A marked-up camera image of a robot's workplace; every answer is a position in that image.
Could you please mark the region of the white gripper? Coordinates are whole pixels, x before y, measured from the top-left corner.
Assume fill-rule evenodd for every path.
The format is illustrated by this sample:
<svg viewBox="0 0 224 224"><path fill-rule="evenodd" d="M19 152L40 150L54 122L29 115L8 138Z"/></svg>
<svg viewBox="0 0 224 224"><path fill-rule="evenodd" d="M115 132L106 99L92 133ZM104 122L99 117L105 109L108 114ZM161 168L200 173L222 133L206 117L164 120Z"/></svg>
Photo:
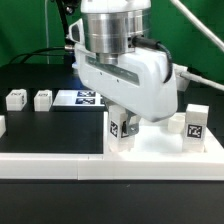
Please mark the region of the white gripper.
<svg viewBox="0 0 224 224"><path fill-rule="evenodd" d="M106 65L76 44L75 56L82 84L129 110L122 124L124 137L139 132L140 117L156 122L177 111L176 78L172 74L165 82L168 65L164 52L136 48L120 55L117 65Z"/></svg>

